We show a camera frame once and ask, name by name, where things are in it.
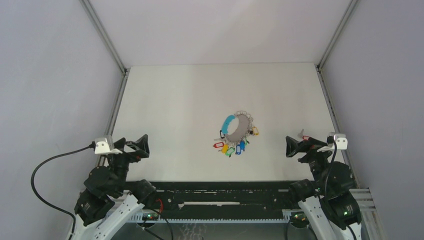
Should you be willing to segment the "bunch of coloured tagged keys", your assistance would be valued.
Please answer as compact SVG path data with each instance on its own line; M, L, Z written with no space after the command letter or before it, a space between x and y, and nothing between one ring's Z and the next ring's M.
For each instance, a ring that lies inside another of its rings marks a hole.
M215 143L211 146L228 158L241 156L247 150L247 146L251 144L251 141L246 136L236 141L230 141L225 134L221 134L214 141Z

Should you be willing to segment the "yellow tagged key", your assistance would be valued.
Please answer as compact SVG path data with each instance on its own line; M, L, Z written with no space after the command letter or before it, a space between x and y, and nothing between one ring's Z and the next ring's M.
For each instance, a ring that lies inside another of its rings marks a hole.
M259 135L259 130L256 126L253 126L251 131L252 131L252 135L255 135L255 136Z

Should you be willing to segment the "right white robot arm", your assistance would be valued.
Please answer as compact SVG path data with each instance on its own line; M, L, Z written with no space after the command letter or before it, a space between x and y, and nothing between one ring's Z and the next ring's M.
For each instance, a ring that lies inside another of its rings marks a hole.
M355 187L350 167L336 161L338 151L348 148L345 134L331 132L326 141L310 136L301 140L286 136L286 157L304 155L298 162L308 164L313 181L299 180L289 186L289 203L300 208L318 240L362 239L362 217L351 190Z

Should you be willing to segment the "blue handled metal keyring holder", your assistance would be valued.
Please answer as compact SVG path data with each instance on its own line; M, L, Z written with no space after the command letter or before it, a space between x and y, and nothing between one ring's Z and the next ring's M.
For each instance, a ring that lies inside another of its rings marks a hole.
M246 111L237 111L229 115L219 131L219 140L230 146L236 146L245 138L254 135L253 117Z

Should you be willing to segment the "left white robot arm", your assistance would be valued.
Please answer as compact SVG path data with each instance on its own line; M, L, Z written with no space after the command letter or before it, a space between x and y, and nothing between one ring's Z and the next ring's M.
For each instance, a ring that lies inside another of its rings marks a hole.
M96 138L90 145L108 165L93 168L84 181L85 189L74 207L75 224L70 240L110 240L141 209L156 203L156 188L146 179L128 182L130 164L150 156L149 136L136 141L110 135Z

